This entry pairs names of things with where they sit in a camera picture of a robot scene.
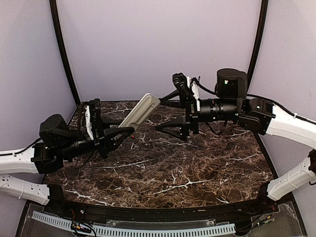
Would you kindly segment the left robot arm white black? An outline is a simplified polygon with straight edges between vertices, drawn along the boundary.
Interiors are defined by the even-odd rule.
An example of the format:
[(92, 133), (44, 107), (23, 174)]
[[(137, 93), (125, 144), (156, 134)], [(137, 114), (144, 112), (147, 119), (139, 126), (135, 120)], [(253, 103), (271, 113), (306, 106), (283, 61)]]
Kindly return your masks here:
[(71, 129), (61, 114), (53, 114), (40, 124), (39, 138), (20, 150), (0, 155), (0, 190), (18, 198), (50, 206), (66, 215), (70, 205), (62, 187), (41, 185), (14, 178), (13, 173), (48, 174), (63, 168), (64, 162), (97, 152), (103, 159), (115, 151), (141, 124), (136, 108), (124, 120), (101, 115), (101, 102), (94, 99), (78, 111), (76, 129)]

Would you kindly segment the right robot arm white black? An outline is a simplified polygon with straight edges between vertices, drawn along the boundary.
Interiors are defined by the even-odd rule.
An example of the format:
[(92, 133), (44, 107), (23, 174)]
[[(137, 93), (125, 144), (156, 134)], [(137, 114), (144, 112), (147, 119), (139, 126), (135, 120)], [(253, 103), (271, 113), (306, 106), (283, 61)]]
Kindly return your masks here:
[(208, 91), (200, 79), (182, 73), (172, 76), (176, 90), (161, 98), (161, 104), (185, 109), (185, 116), (156, 126), (156, 130), (186, 141), (189, 134), (198, 134), (199, 124), (232, 121), (240, 127), (261, 135), (283, 137), (312, 150), (303, 161), (281, 177), (263, 184), (252, 210), (263, 214), (283, 196), (316, 179), (316, 123), (301, 117), (281, 104), (261, 96), (248, 94), (247, 74), (224, 68), (217, 71), (217, 83), (212, 92), (215, 99), (200, 99), (198, 90)]

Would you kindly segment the white remote control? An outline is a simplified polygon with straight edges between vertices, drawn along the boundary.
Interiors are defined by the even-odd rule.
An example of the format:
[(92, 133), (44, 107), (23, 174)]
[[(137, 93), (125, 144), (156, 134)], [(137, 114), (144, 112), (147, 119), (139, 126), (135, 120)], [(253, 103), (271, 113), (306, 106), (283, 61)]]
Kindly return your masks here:
[(150, 93), (146, 93), (118, 127), (133, 127), (136, 131), (139, 126), (152, 115), (159, 105), (160, 100), (157, 97)]

